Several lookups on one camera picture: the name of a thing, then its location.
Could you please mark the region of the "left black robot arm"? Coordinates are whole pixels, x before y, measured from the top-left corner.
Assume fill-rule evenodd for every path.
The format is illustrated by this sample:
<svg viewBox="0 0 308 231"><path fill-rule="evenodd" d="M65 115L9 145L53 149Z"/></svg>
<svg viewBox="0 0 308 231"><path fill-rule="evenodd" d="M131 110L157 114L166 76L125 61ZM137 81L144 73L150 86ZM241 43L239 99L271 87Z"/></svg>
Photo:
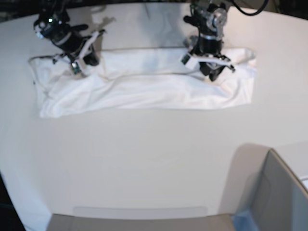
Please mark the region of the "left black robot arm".
<svg viewBox="0 0 308 231"><path fill-rule="evenodd" d="M197 28L194 39L187 40L187 53L180 61L190 70L199 68L210 81L217 80L227 67L235 71L231 59L222 54L223 29L227 23L229 0L193 0L190 3L190 15L183 20Z"/></svg>

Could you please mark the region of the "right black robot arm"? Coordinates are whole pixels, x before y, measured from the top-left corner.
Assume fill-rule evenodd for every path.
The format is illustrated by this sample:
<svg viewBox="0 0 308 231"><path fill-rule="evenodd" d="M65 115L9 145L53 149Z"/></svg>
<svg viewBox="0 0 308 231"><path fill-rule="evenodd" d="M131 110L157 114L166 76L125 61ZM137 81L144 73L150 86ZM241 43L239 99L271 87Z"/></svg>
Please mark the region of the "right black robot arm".
<svg viewBox="0 0 308 231"><path fill-rule="evenodd" d="M62 51L60 54L43 56L43 59L50 59L54 64L58 61L66 62L74 75L86 77L90 74L88 67L100 63L93 44L106 31L101 29L86 36L81 35L80 32L87 30L89 26L71 26L67 4L67 0L42 0L33 29L37 37L49 40Z"/></svg>

